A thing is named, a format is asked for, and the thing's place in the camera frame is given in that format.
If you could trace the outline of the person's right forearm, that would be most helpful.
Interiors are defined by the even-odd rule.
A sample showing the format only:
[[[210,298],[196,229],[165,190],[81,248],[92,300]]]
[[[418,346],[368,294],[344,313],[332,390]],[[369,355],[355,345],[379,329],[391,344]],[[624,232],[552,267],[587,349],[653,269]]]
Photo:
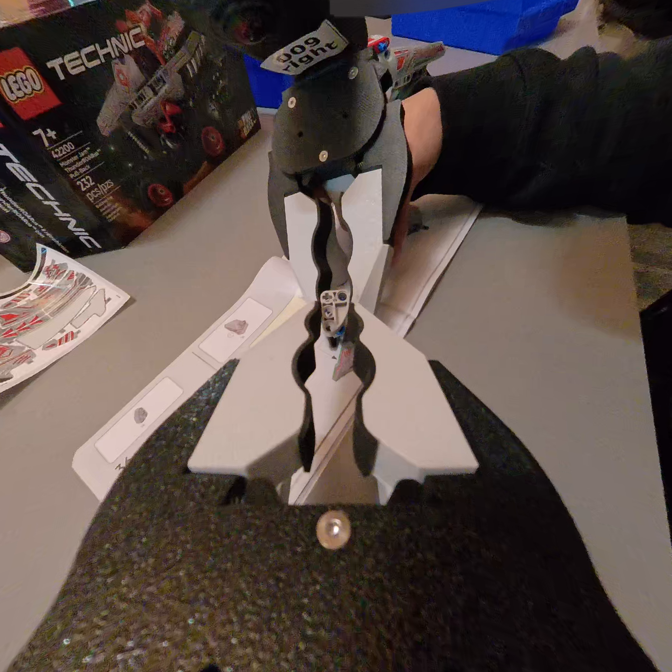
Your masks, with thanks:
[[[592,208],[671,227],[671,38],[629,58],[525,48],[425,85],[443,139],[415,197],[520,213]]]

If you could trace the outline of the grey red toy model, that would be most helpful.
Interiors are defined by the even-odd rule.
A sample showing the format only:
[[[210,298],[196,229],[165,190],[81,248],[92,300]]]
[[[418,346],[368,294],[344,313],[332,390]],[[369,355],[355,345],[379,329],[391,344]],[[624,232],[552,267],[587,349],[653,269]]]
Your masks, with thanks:
[[[428,76],[429,64],[446,52],[441,41],[399,48],[391,46],[389,37],[374,35],[367,44],[380,65],[379,80],[388,102],[412,96],[417,83]]]

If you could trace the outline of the small blue storage bin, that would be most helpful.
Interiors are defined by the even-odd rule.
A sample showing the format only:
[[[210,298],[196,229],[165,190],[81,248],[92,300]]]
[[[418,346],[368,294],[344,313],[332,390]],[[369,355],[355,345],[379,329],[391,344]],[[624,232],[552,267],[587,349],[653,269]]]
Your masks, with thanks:
[[[243,55],[243,58],[256,106],[276,111],[282,104],[283,93],[291,88],[293,77],[268,71],[248,55]]]

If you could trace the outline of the person's right hand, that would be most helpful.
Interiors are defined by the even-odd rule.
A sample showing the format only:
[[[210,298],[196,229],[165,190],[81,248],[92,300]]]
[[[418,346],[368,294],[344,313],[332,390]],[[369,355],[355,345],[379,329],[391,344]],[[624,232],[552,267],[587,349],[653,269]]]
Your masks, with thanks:
[[[408,150],[408,176],[392,231],[393,265],[398,264],[408,235],[413,192],[438,162],[443,144],[440,101],[435,89],[426,87],[403,100],[402,110]]]

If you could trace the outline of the sticker sheet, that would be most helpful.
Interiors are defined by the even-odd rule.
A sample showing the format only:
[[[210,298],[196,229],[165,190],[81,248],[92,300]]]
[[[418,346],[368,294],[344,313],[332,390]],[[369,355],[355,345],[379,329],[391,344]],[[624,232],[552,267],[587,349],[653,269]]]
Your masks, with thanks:
[[[130,296],[44,245],[28,277],[1,293],[1,392],[26,382],[106,324]]]

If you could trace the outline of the grey desk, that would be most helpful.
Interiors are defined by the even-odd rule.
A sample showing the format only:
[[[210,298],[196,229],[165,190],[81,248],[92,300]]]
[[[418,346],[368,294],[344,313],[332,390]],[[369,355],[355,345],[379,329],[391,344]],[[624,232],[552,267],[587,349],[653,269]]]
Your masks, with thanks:
[[[480,215],[409,344],[481,462],[388,505],[285,505],[190,472],[243,361],[112,468],[75,452],[281,255],[272,122],[131,245],[132,298],[1,395],[2,671],[656,671],[637,515],[657,461],[626,224]],[[400,492],[408,492],[401,501]]]

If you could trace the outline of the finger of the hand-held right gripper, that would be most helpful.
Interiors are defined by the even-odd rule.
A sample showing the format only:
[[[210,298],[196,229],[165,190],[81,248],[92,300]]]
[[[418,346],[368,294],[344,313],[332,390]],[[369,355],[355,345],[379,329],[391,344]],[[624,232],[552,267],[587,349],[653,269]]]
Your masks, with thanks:
[[[335,180],[337,281],[351,290],[351,299],[375,311],[382,292],[391,246],[383,222],[380,167]]]
[[[332,281],[327,260],[331,206],[298,192],[285,198],[284,207],[290,265],[304,298],[320,298]]]

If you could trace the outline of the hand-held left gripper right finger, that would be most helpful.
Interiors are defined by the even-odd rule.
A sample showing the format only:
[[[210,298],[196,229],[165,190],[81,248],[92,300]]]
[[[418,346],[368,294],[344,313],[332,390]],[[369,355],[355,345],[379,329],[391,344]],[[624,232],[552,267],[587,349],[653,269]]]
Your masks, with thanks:
[[[353,372],[361,382],[353,424],[353,455],[373,477],[386,505],[402,481],[470,475],[478,461],[427,358],[356,305],[348,327]]]

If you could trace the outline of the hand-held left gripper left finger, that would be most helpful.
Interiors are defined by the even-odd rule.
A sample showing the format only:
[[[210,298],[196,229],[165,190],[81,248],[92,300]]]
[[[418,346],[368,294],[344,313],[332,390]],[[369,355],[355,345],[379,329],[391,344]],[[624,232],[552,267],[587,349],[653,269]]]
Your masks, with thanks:
[[[320,336],[320,308],[310,302],[236,361],[188,460],[192,473],[260,480],[289,503],[292,476],[309,472],[315,456],[307,381]]]

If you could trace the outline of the black toy brick box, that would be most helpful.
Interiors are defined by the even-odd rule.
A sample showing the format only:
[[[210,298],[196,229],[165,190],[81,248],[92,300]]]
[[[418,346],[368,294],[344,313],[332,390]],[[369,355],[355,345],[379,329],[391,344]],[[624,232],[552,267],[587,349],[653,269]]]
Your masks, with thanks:
[[[123,248],[260,128],[221,1],[1,2],[1,256]]]

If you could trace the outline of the grey toy brick assembly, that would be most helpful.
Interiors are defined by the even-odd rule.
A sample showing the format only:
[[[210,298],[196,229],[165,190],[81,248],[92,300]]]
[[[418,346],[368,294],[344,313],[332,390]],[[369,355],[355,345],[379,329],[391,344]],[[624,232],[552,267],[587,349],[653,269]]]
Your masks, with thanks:
[[[346,285],[323,291],[320,297],[322,333],[335,357],[334,382],[354,371],[356,321],[351,317],[351,300],[352,290]]]

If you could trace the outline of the large blue storage bin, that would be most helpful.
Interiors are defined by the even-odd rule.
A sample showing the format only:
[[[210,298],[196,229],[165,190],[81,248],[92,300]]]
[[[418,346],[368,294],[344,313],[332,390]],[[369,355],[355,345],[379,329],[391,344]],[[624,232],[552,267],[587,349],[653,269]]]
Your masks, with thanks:
[[[484,1],[394,14],[395,36],[490,55],[535,45],[551,36],[578,1]]]

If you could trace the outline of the white instruction booklet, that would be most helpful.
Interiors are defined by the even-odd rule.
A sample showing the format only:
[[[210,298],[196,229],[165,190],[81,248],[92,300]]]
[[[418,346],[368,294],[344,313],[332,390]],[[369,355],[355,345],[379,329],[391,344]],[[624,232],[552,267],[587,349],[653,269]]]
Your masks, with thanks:
[[[357,309],[364,321],[364,336],[369,337],[369,350],[374,351],[373,339],[384,344],[384,352],[374,357],[376,365],[384,367],[383,378],[389,383],[393,372],[398,372],[400,382],[408,385],[424,383],[432,372],[426,357],[405,336],[482,210],[466,197],[457,196],[426,197],[420,205],[421,224],[429,228],[411,236],[399,266],[385,281],[382,303],[375,314]],[[305,316],[305,306],[289,261],[283,257],[267,260],[237,303],[76,451],[72,468],[98,501],[105,499],[124,468],[141,447],[148,445],[159,427],[176,419],[178,410],[185,411],[187,401],[217,371],[233,359],[245,361],[249,349],[261,348],[269,354],[270,344],[265,340],[278,344],[274,331],[289,333],[285,323],[293,329],[300,326],[298,318]],[[316,342],[316,368],[307,382],[313,402],[315,456],[308,472],[297,462],[291,478],[290,503],[307,500],[326,464],[340,450],[346,429],[354,422],[362,383],[354,371],[342,373],[339,357],[340,350],[331,350],[323,338]],[[393,478],[475,470],[473,451],[448,403],[439,406],[431,401],[431,407],[446,410],[447,419],[433,425],[417,425],[416,429],[397,422],[395,417],[384,420],[382,411],[375,412],[372,422],[376,429],[383,429],[388,435],[399,430],[405,438],[427,442],[421,446],[423,452],[417,454],[421,459],[419,466],[411,466],[411,453],[406,451],[405,462],[395,472],[387,474],[374,468],[372,476],[379,483],[382,499],[391,494]]]

